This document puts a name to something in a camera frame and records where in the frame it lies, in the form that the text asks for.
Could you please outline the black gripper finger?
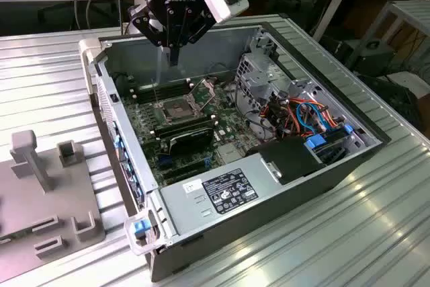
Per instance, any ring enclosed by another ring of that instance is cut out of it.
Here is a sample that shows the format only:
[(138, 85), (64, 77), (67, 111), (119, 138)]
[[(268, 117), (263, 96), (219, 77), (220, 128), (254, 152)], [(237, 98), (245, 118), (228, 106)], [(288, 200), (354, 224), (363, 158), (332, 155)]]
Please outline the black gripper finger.
[(187, 44), (196, 43), (214, 24), (215, 19), (209, 10), (186, 10), (174, 45), (174, 65), (179, 62), (179, 53)]
[(175, 45), (169, 41), (168, 30), (146, 5), (129, 8), (130, 23), (156, 47), (161, 48), (169, 66), (175, 66)]

